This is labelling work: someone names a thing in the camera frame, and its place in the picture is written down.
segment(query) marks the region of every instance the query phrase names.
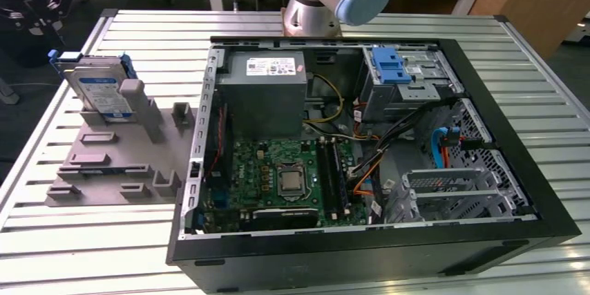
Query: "power supply label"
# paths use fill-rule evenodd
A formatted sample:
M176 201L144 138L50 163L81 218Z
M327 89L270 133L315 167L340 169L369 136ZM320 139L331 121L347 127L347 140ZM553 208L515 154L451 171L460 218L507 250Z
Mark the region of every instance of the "power supply label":
M117 92L118 84L116 79L82 77L78 79L78 82L84 96L98 113L114 119L130 116L132 109L126 100Z
M245 75L294 75L294 58L249 58Z

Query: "yellow wire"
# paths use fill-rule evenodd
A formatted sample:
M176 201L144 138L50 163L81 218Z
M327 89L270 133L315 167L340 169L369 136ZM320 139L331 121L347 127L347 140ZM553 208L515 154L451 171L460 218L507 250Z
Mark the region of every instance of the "yellow wire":
M313 74L313 76L319 77L321 79L321 81L324 81L325 84L329 86L329 88L332 88L335 94L337 95L337 101L340 102L340 106L337 107L337 112L331 117L325 117L323 119L302 120L302 122L306 123L306 124L309 124L309 123L311 124L317 124L317 123L323 123L323 122L331 121L332 119L335 119L340 115L341 110L344 109L344 100L341 99L340 91L337 91L335 85L321 75Z

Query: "open computer tower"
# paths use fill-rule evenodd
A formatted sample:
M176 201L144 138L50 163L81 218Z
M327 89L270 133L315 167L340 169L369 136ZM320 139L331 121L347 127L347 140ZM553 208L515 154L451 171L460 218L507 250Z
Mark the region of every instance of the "open computer tower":
M479 273L579 234L453 40L222 38L168 247L204 292Z

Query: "chip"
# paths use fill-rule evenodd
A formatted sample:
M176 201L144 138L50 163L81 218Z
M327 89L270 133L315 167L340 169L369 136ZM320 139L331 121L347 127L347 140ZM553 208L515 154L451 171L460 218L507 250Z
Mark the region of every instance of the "chip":
M280 173L280 187L284 191L301 190L302 183L298 181L298 172Z
M278 196L292 202L305 194L305 168L300 163L284 163L276 171Z

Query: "white table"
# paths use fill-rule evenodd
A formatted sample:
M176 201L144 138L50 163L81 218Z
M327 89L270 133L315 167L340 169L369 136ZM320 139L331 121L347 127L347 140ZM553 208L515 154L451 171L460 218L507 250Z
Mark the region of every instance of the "white table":
M344 26L344 36L459 41L583 235L479 275L293 289L288 294L587 294L587 111L509 24L492 17L441 15L380 15L371 23ZM188 101L196 108L209 36L276 36L280 31L278 13L125 10L100 18L82 52L126 51L158 106ZM80 107L62 84L0 189L0 294L198 294L180 270L164 264L173 205L42 205L81 124Z

